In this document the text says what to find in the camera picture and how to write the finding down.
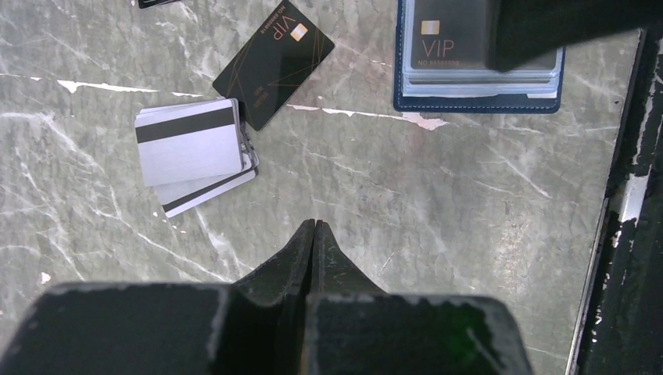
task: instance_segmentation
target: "black magnetic stripe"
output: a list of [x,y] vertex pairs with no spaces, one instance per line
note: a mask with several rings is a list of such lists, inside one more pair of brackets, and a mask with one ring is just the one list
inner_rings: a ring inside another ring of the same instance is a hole
[[235,125],[232,107],[137,127],[136,139],[144,143],[227,125]]
[[192,193],[189,194],[189,195],[185,195],[185,196],[182,197],[182,198],[176,199],[176,200],[172,201],[171,203],[167,203],[166,205],[163,205],[163,211],[168,212],[168,211],[171,211],[172,209],[176,209],[177,207],[179,207],[179,206],[181,206],[181,205],[184,205],[186,202],[189,202],[189,201],[191,201],[191,200],[193,200],[193,199],[195,199],[195,198],[198,198],[199,196],[201,196],[201,195],[203,195],[203,194],[205,194],[205,193],[209,193],[210,191],[212,191],[212,190],[214,190],[214,189],[216,189],[216,188],[219,188],[219,187],[221,187],[221,186],[227,184],[228,182],[231,182],[231,181],[233,181],[233,180],[235,180],[235,179],[238,179],[238,178],[240,178],[241,176],[244,176],[245,174],[247,174],[248,172],[251,172],[251,171],[254,170],[254,169],[255,169],[255,168],[250,169],[250,170],[245,170],[244,172],[241,172],[241,173],[237,173],[237,174],[235,174],[234,176],[231,176],[231,177],[229,177],[229,178],[227,178],[227,179],[225,179],[225,180],[221,180],[221,181],[219,181],[219,182],[217,182],[217,183],[215,183],[215,184],[211,184],[211,185],[208,186],[208,187],[204,187],[204,188],[202,188],[202,189],[200,189],[200,190],[198,190],[198,191],[194,191],[194,192],[192,192]]

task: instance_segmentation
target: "stack of cards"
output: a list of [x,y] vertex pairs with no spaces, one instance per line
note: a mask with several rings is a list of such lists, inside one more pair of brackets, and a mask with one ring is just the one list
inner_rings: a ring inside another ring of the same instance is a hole
[[509,73],[486,68],[490,0],[406,0],[403,96],[556,95],[563,51]]
[[134,125],[145,186],[167,217],[256,176],[258,155],[236,99],[143,109]]

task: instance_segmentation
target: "white card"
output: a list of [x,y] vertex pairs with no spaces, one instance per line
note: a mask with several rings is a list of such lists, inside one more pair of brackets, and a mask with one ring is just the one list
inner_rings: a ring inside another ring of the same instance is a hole
[[[244,154],[245,166],[242,172],[251,170],[253,168],[251,164],[251,158],[248,154]],[[152,187],[156,197],[159,199],[161,205],[167,205],[174,201],[177,201],[180,198],[186,197],[187,195],[194,194],[197,191],[200,191],[204,188],[207,188],[211,185],[218,184],[223,180],[227,180],[233,177],[237,173],[224,174],[222,176],[214,177],[205,177],[199,178],[197,180],[189,180],[176,182],[174,184],[165,184]]]
[[177,214],[186,211],[187,209],[196,207],[201,203],[207,202],[211,198],[221,195],[226,191],[231,190],[232,188],[236,188],[241,184],[249,182],[255,177],[256,177],[255,170],[247,170],[245,172],[238,173],[233,177],[231,177],[231,179],[225,183],[221,181],[220,183],[212,185],[207,189],[203,189],[195,194],[188,195],[186,197],[178,199],[177,201],[163,205],[163,211],[166,213],[166,217],[173,217]]
[[156,186],[242,171],[232,100],[184,105],[137,116],[145,185]]

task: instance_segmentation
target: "gold line pattern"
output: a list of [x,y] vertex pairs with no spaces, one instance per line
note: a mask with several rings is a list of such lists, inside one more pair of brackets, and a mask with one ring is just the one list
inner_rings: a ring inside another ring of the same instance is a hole
[[237,72],[235,70],[235,67],[237,67],[237,63],[239,63],[242,60],[243,54],[245,54],[246,48],[242,47],[242,49],[239,50],[237,53],[237,56],[235,57],[235,61],[232,63],[232,69],[230,73],[230,80],[228,81],[228,90],[226,92],[226,97],[230,95],[230,90],[232,89],[232,86],[235,84],[235,80],[237,79]]
[[314,55],[317,55],[318,57],[319,57],[320,54],[321,54],[320,45],[321,45],[322,43],[316,43],[316,44],[315,44],[315,49],[316,49],[316,51],[314,52]]
[[256,35],[254,34],[251,39],[246,44],[246,52],[244,52],[244,56],[241,57],[242,62],[239,64],[239,68],[237,69],[237,72],[235,72],[235,65],[237,65],[237,62],[233,64],[232,70],[233,74],[231,75],[231,83],[228,85],[228,92],[226,96],[230,95],[230,90],[235,86],[235,82],[239,80],[239,73],[242,71],[242,66],[244,65],[244,61],[246,60],[246,56],[249,54],[249,51],[251,50],[251,45],[253,44],[253,40],[256,38]]
[[322,43],[320,43],[320,52],[317,54],[317,64],[320,65],[322,61],[322,51],[324,51],[324,38],[322,38]]
[[[312,66],[318,66],[318,65],[320,65],[320,63],[313,64]],[[276,84],[276,83],[279,82],[280,80],[284,80],[285,78],[288,78],[288,77],[290,77],[290,76],[294,76],[294,75],[297,74],[297,73],[301,73],[301,72],[303,72],[304,70],[309,69],[310,67],[311,67],[311,66],[307,66],[306,68],[302,68],[302,69],[300,69],[300,70],[297,70],[296,72],[294,72],[294,73],[290,73],[290,74],[288,74],[287,76],[280,77],[279,79],[275,80],[274,82],[272,82],[272,83],[270,83],[270,84],[267,84],[267,86],[281,86],[281,85]]]
[[316,49],[315,46],[316,46],[316,44],[317,44],[317,28],[315,30],[315,35],[314,35],[314,39],[313,39],[313,52],[311,53],[311,66],[315,62],[315,49]]

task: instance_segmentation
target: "gold chip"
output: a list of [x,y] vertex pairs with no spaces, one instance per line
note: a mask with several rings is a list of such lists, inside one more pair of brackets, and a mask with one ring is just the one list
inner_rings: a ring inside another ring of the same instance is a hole
[[290,36],[292,39],[295,39],[296,41],[301,40],[304,38],[304,35],[308,32],[309,29],[306,28],[306,26],[302,25],[301,23],[295,27],[295,30],[290,33]]
[[438,35],[439,21],[421,21],[421,35]]

